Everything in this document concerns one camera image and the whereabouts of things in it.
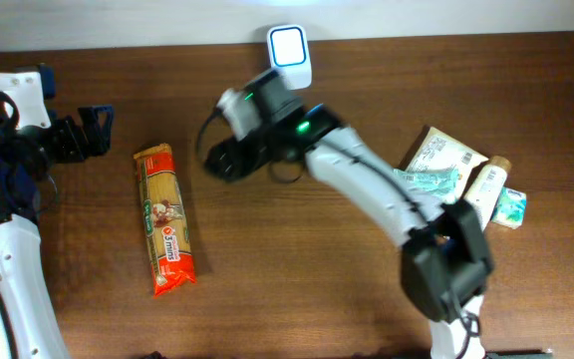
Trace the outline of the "yellow white snack bag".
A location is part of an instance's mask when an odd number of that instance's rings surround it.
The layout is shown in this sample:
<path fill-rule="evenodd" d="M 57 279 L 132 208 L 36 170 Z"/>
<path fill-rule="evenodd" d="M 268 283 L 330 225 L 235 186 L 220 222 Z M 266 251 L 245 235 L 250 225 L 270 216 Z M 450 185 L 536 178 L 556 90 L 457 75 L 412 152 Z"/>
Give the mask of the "yellow white snack bag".
<path fill-rule="evenodd" d="M 461 198 L 472 170 L 488 161 L 488 157 L 454 139 L 435 127 L 429 130 L 406 171 L 411 173 L 457 172 L 454 190 L 444 201 Z"/>

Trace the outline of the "green Kleenex tissue pack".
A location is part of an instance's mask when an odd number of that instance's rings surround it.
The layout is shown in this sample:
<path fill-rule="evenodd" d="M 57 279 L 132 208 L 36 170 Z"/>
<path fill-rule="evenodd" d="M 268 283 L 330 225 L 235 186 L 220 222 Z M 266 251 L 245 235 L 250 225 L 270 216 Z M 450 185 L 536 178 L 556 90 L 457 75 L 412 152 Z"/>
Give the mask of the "green Kleenex tissue pack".
<path fill-rule="evenodd" d="M 524 192 L 504 187 L 499 195 L 491 221 L 512 229 L 523 223 L 527 206 L 527 195 Z"/>

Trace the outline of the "red spaghetti pasta packet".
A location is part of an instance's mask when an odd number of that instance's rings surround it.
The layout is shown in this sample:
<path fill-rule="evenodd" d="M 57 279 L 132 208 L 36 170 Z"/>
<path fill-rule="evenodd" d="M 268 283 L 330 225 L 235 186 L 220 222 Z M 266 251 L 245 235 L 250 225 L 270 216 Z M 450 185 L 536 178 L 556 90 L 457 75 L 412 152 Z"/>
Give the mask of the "red spaghetti pasta packet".
<path fill-rule="evenodd" d="M 161 296 L 196 281 L 187 218 L 171 146 L 148 148 L 134 160 L 153 295 Z"/>

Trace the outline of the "light blue wipes packet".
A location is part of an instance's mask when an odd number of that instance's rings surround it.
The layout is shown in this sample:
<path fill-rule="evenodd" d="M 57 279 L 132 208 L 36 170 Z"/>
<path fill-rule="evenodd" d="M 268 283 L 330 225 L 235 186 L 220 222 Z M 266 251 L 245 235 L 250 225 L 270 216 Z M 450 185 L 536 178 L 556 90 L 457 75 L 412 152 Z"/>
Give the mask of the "light blue wipes packet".
<path fill-rule="evenodd" d="M 394 174 L 410 183 L 413 187 L 435 195 L 444 202 L 454 202 L 456 200 L 456 185 L 459 178 L 457 169 L 430 172 L 394 170 Z"/>

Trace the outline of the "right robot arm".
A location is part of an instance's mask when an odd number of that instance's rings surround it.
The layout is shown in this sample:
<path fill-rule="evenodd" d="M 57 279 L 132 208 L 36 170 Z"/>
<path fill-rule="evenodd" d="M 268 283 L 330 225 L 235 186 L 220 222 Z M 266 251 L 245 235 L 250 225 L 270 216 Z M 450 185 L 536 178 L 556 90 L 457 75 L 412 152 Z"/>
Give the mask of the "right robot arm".
<path fill-rule="evenodd" d="M 235 182 L 278 162 L 301 165 L 400 249 L 401 286 L 429 321 L 431 357 L 487 357 L 479 316 L 494 262 L 468 201 L 446 203 L 397 177 L 354 128 L 323 104 L 307 108 L 274 69 L 226 90 L 210 116 L 233 135 L 203 158 L 208 173 Z"/>

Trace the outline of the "white tube gold cap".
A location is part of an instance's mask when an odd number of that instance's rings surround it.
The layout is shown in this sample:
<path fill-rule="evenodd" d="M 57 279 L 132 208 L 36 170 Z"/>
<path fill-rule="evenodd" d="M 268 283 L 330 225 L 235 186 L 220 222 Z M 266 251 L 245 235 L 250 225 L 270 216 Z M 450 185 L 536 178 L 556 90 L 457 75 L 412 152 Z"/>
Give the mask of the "white tube gold cap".
<path fill-rule="evenodd" d="M 491 220 L 511 167 L 508 159 L 501 156 L 492 157 L 464 195 L 474 208 L 482 230 L 485 230 Z"/>

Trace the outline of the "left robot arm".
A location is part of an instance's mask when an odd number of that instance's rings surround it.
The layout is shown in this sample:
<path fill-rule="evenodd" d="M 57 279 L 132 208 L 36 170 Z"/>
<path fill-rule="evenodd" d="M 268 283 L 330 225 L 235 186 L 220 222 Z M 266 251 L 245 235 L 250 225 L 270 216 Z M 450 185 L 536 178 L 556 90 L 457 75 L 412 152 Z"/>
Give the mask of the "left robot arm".
<path fill-rule="evenodd" d="M 60 118 L 45 105 L 55 95 L 45 64 L 0 72 L 0 358 L 70 355 L 42 268 L 39 183 L 54 165 L 104 155 L 115 114 L 100 105 Z"/>

